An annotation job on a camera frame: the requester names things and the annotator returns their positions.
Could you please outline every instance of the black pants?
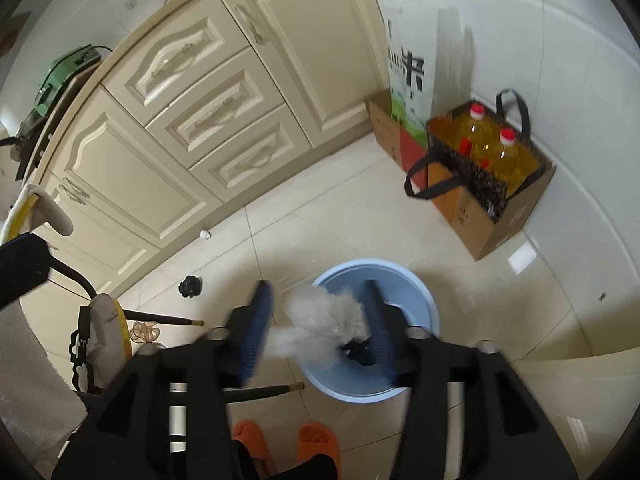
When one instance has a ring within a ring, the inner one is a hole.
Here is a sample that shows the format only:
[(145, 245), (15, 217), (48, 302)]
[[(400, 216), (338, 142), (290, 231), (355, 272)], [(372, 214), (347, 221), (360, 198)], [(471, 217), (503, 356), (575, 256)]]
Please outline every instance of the black pants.
[[(255, 470), (254, 461), (251, 460), (247, 448), (239, 440), (233, 440), (232, 443), (238, 454), (244, 480), (259, 480), (260, 477)], [(311, 459), (299, 466), (278, 473), (271, 478), (276, 480), (338, 480), (338, 471), (331, 457), (327, 455), (314, 455)]]

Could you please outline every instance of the black bag handle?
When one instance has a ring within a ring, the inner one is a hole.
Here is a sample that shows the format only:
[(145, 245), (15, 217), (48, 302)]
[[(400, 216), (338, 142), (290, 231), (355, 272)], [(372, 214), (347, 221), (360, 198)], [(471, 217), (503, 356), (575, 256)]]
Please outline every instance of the black bag handle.
[(420, 170), (423, 170), (428, 165), (439, 162), (439, 154), (437, 152), (431, 152), (427, 156), (421, 158), (418, 162), (412, 165), (409, 168), (409, 171), (406, 172), (406, 179), (404, 180), (404, 192), (407, 196), (411, 198), (421, 198), (423, 200), (431, 200), (432, 198), (436, 198), (437, 196), (444, 195), (445, 193), (451, 191), (452, 189), (456, 189), (459, 186), (464, 186), (465, 179), (457, 174), (452, 177), (449, 177), (446, 180), (441, 180), (439, 183), (434, 186), (429, 186), (418, 193), (414, 192), (414, 188), (411, 186), (411, 177), (415, 176)]
[(518, 94), (513, 88), (505, 88), (495, 97), (495, 112), (499, 117), (506, 120), (504, 113), (504, 105), (502, 104), (502, 96), (511, 92), (516, 97), (516, 104), (518, 105), (518, 111), (520, 112), (520, 120), (522, 121), (522, 135), (529, 139), (531, 137), (531, 119), (529, 118), (529, 108), (523, 97)]

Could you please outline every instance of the orange slipper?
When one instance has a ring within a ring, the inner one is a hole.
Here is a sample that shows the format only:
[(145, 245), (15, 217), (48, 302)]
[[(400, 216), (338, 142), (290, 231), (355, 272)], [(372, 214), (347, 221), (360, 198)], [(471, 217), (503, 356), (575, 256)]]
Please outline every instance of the orange slipper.
[(278, 474), (278, 469), (273, 458), (271, 458), (262, 430), (254, 421), (244, 420), (238, 422), (234, 426), (234, 439), (244, 444), (251, 458), (262, 461), (262, 468), (268, 476)]
[(298, 463), (309, 460), (313, 455), (324, 454), (334, 460), (338, 470), (338, 478), (342, 477), (340, 471), (340, 446), (338, 439), (328, 427), (319, 422), (310, 422), (300, 428), (298, 432)]

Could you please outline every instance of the cabinet drawer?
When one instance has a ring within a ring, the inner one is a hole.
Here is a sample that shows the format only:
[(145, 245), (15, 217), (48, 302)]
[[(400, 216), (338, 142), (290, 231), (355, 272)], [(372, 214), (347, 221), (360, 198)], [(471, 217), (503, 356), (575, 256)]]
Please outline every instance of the cabinet drawer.
[(286, 105), (242, 130), (192, 168), (193, 174), (228, 201), (310, 149)]
[(159, 248), (222, 205), (102, 87), (72, 121), (50, 170), (70, 196)]
[(248, 46), (220, 0), (192, 0), (151, 30), (105, 79), (140, 123)]
[(283, 102), (258, 56), (248, 48), (180, 95), (147, 129), (190, 168)]

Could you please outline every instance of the cabinet handle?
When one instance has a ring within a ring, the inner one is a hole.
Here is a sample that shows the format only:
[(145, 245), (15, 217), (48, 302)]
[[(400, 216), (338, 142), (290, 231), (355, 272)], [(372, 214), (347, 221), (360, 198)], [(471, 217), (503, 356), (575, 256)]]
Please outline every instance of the cabinet handle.
[(82, 200), (80, 197), (74, 195), (72, 192), (70, 192), (65, 186), (64, 184), (60, 184), (58, 186), (58, 189), (64, 191), (66, 193), (66, 195), (73, 201), (73, 202), (78, 202), (80, 205), (86, 205), (86, 202), (84, 200)]
[(153, 72), (151, 73), (151, 77), (154, 77), (154, 78), (158, 77), (162, 72), (164, 72), (164, 70), (167, 69), (167, 67), (171, 66), (175, 61), (180, 59), (184, 54), (190, 51), (193, 47), (194, 47), (193, 43), (185, 43), (176, 54), (171, 56), (169, 59), (165, 59), (164, 62), (162, 62), (162, 66), (153, 70)]
[(244, 24), (249, 29), (249, 32), (251, 32), (251, 34), (253, 35), (255, 43), (258, 45), (264, 45), (264, 36), (258, 33), (258, 29), (255, 27), (254, 20), (252, 20), (252, 18), (249, 16), (249, 13), (246, 11), (246, 9), (242, 5), (236, 4), (236, 12), (240, 14), (240, 18), (242, 18)]
[(193, 123), (193, 127), (194, 128), (199, 128), (201, 127), (205, 122), (207, 122), (210, 118), (212, 118), (215, 114), (220, 113), (224, 108), (228, 107), (230, 104), (232, 104), (234, 102), (234, 99), (232, 97), (227, 97), (224, 101), (222, 101), (222, 104), (216, 108), (215, 110), (210, 111), (208, 114), (206, 114), (203, 118), (198, 119), (197, 121), (195, 121)]
[(80, 186), (78, 186), (78, 184), (73, 183), (68, 176), (63, 177), (62, 180), (64, 180), (67, 184), (69, 184), (69, 187), (72, 188), (76, 193), (78, 193), (78, 195), (84, 196), (85, 198), (89, 198), (89, 194)]
[(254, 168), (254, 170), (258, 170), (259, 168), (265, 167), (267, 164), (271, 162), (271, 157), (273, 157), (273, 152), (269, 154), (269, 157), (267, 158), (267, 160), (265, 160), (262, 164), (253, 164), (252, 161), (257, 160), (264, 153), (270, 151), (271, 149), (272, 149), (272, 146), (269, 146), (268, 144), (264, 145), (263, 147), (260, 148), (260, 150), (258, 150), (253, 155), (250, 155), (245, 160), (241, 160), (240, 162), (238, 162), (234, 166), (234, 169), (242, 170), (242, 168), (244, 167), (249, 167), (249, 168)]

